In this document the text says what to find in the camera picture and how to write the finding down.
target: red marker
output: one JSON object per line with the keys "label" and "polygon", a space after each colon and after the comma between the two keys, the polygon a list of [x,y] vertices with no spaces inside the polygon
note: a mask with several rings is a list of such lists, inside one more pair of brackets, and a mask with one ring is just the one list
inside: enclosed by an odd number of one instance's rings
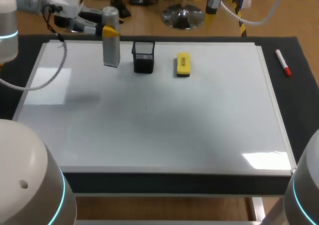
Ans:
{"label": "red marker", "polygon": [[287,66],[287,64],[286,64],[286,62],[285,62],[285,60],[283,58],[283,55],[281,54],[280,50],[277,49],[276,50],[276,54],[278,56],[278,59],[280,60],[281,65],[284,68],[286,76],[287,77],[291,77],[292,75],[291,75],[290,69],[288,68],[288,66]]}

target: yellow eraser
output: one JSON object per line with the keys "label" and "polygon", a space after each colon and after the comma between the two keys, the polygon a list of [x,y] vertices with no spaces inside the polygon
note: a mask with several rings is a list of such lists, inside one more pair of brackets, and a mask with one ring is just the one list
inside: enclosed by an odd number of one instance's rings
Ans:
{"label": "yellow eraser", "polygon": [[114,30],[112,27],[110,26],[103,27],[103,31],[102,31],[103,38],[111,38],[111,37],[117,37],[117,36],[120,36],[120,34],[116,30]]}
{"label": "yellow eraser", "polygon": [[177,54],[177,76],[178,77],[190,76],[189,53]]}

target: black mesh pencil holder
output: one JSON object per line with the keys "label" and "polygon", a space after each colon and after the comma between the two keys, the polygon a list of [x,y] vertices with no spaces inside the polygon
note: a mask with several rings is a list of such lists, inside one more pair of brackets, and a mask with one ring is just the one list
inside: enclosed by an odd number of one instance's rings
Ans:
{"label": "black mesh pencil holder", "polygon": [[154,69],[154,41],[134,41],[132,54],[134,72],[152,74]]}

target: chrome stool base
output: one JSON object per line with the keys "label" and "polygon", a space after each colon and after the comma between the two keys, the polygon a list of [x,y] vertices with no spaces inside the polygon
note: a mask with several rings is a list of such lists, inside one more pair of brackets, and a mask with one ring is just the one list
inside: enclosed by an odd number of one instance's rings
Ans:
{"label": "chrome stool base", "polygon": [[162,14],[163,22],[175,29],[192,29],[201,25],[204,21],[205,13],[199,8],[187,4],[181,7],[180,4],[175,4],[168,7]]}

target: wooden floor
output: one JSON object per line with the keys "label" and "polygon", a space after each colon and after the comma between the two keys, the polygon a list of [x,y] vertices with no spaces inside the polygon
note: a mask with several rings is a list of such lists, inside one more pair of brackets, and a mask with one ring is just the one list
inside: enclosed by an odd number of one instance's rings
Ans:
{"label": "wooden floor", "polygon": [[[89,7],[102,8],[108,0],[85,0]],[[161,21],[160,14],[176,1],[160,0],[143,7],[130,6],[132,16],[120,25],[122,35],[164,36],[240,36],[238,22],[221,8],[217,15],[192,30],[176,30]],[[202,10],[206,1],[190,1]],[[274,0],[253,0],[252,8],[242,10],[243,18],[259,21],[270,10]],[[233,5],[226,1],[234,11]],[[262,26],[247,25],[248,36],[296,36],[319,83],[319,0],[280,0],[274,16]],[[43,19],[18,13],[20,34],[48,34]],[[265,198],[268,211],[276,198]],[[246,221],[249,213],[244,198],[77,198],[79,219],[104,220],[229,220]]]}

